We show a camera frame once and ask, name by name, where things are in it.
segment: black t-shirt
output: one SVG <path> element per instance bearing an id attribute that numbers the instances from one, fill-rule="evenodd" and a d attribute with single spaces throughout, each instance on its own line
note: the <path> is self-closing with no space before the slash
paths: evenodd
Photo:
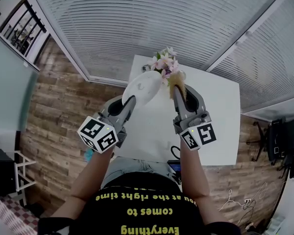
<path id="1" fill-rule="evenodd" d="M 38 235 L 240 235 L 231 223 L 204 225 L 196 202 L 175 182 L 133 172 L 108 183 L 85 205 L 77 220 L 42 218 Z"/>

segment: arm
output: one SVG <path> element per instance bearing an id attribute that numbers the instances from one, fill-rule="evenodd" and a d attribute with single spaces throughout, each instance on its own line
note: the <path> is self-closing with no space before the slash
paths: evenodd
<path id="1" fill-rule="evenodd" d="M 92 159 L 73 183 L 66 202 L 52 217 L 78 218 L 87 200 L 99 191 L 110 163 L 113 148 L 114 146 L 102 154 L 94 152 Z"/>
<path id="2" fill-rule="evenodd" d="M 183 140 L 181 140 L 181 174 L 183 193 L 196 201 L 204 224 L 229 222 L 212 202 L 198 152 L 190 151 Z"/>

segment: artificial flower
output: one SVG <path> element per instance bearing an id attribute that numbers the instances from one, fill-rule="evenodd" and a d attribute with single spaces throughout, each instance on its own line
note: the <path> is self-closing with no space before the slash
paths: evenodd
<path id="1" fill-rule="evenodd" d="M 165 54 L 165 55 L 160 55 L 161 57 L 161 60 L 163 63 L 165 63 L 167 66 L 171 66 L 172 65 L 172 62 L 173 62 L 173 59 L 169 57 L 169 54 Z"/>
<path id="2" fill-rule="evenodd" d="M 173 48 L 172 47 L 167 47 L 167 52 L 172 55 L 172 56 L 176 56 L 177 55 L 177 52 L 176 51 L 173 51 Z"/>
<path id="3" fill-rule="evenodd" d="M 162 76 L 162 82 L 165 84 L 165 85 L 168 85 L 168 78 L 170 77 L 169 74 L 166 74 L 166 70 L 163 69 L 162 72 L 161 72 L 161 76 Z"/>
<path id="4" fill-rule="evenodd" d="M 175 59 L 175 57 L 174 57 L 173 64 L 172 64 L 172 66 L 169 67 L 169 69 L 172 73 L 178 72 L 178 61 Z"/>
<path id="5" fill-rule="evenodd" d="M 164 61 L 162 59 L 157 59 L 157 57 L 153 57 L 152 61 L 149 61 L 148 64 L 150 65 L 150 69 L 153 71 L 155 69 L 161 70 L 164 65 Z"/>

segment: blue object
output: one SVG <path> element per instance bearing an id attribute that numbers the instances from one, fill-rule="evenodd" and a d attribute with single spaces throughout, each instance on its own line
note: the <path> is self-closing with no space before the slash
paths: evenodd
<path id="1" fill-rule="evenodd" d="M 93 154 L 94 154 L 93 150 L 92 150 L 91 148 L 88 148 L 88 149 L 86 150 L 86 152 L 84 153 L 84 158 L 85 158 L 85 160 L 86 160 L 87 162 L 89 162 L 90 159 L 92 159 Z"/>

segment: pink flower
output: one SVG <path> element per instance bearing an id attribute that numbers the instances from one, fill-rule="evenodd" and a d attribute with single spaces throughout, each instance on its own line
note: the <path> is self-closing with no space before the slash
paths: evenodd
<path id="1" fill-rule="evenodd" d="M 153 57 L 152 61 L 148 61 L 148 64 L 150 65 L 150 69 L 153 71 L 155 68 L 158 70 L 163 69 L 164 61 L 162 59 L 157 60 L 157 57 Z"/>
<path id="2" fill-rule="evenodd" d="M 165 54 L 165 55 L 160 55 L 161 56 L 161 60 L 163 63 L 165 63 L 167 66 L 171 66 L 173 59 L 169 57 L 169 54 Z"/>
<path id="3" fill-rule="evenodd" d="M 165 85 L 168 85 L 168 78 L 170 77 L 170 74 L 167 74 L 166 69 L 163 69 L 163 70 L 162 70 L 162 72 L 161 72 L 161 76 L 162 76 L 162 82 L 163 82 Z"/>
<path id="4" fill-rule="evenodd" d="M 178 72 L 178 61 L 174 58 L 173 65 L 170 66 L 170 70 L 172 73 L 177 73 Z"/>

